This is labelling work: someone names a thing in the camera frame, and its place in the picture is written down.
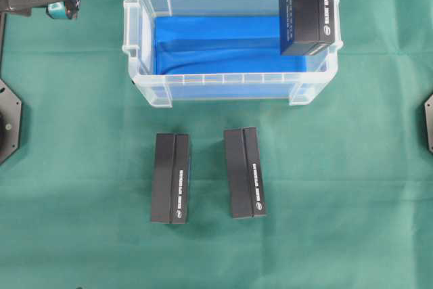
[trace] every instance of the green cloth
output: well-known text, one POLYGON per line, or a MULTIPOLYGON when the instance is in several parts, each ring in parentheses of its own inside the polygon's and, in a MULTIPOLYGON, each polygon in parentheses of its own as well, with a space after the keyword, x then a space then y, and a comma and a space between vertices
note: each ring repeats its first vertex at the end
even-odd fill
POLYGON ((286 100, 151 108, 122 0, 9 16, 21 148, 0 166, 2 288, 431 288, 432 0, 341 0, 335 79, 286 100), (233 220, 223 130, 258 127, 268 216, 233 220), (189 223, 150 223, 157 132, 191 135, 189 223))

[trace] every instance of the clear plastic bin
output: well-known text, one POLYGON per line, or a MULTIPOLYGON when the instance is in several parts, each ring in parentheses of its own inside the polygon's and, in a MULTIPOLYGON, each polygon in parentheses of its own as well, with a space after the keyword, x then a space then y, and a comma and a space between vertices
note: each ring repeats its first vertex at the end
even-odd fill
POLYGON ((154 74, 154 30, 158 16, 276 16, 278 0, 125 0, 123 51, 129 75, 155 107, 175 100, 288 98, 290 105, 309 104, 338 69, 339 0, 335 0, 336 42, 306 57, 306 72, 154 74))

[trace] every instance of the black rectangular box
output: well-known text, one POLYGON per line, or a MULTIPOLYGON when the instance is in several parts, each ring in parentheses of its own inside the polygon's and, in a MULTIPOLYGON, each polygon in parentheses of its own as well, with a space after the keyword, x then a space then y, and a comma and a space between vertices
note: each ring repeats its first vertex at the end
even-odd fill
POLYGON ((233 218, 266 215, 256 128, 224 131, 233 218))
POLYGON ((186 223, 189 166, 188 135, 156 135, 152 223, 186 223))
POLYGON ((334 0, 279 0, 282 55, 315 55, 335 41, 334 0))

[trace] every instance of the blue fabric lining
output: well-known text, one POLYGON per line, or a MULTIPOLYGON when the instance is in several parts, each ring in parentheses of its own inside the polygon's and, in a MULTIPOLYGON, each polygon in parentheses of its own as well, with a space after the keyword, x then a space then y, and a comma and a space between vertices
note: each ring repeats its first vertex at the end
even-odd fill
POLYGON ((280 54, 278 16, 156 18, 155 74, 304 72, 280 54))

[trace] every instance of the black hexagonal plate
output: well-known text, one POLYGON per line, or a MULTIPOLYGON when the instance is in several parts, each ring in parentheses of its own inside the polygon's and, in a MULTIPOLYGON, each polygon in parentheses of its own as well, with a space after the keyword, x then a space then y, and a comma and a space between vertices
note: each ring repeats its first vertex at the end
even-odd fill
POLYGON ((433 95, 424 103, 424 108, 426 109, 428 149, 433 154, 433 95))
POLYGON ((0 79, 0 112, 5 124, 5 139, 0 148, 0 164, 20 145, 21 100, 0 79))

